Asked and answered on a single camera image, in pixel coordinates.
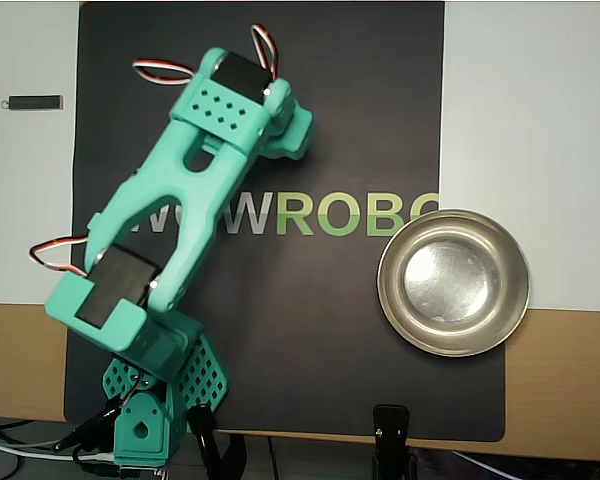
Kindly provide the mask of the teal gripper with motor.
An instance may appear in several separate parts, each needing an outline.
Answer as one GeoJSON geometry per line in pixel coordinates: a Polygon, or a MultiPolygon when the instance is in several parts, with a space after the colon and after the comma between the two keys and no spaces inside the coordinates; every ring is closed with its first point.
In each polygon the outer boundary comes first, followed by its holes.
{"type": "Polygon", "coordinates": [[[313,135],[313,114],[295,101],[292,114],[284,129],[270,135],[260,152],[267,159],[301,159],[307,152],[313,135]]]}

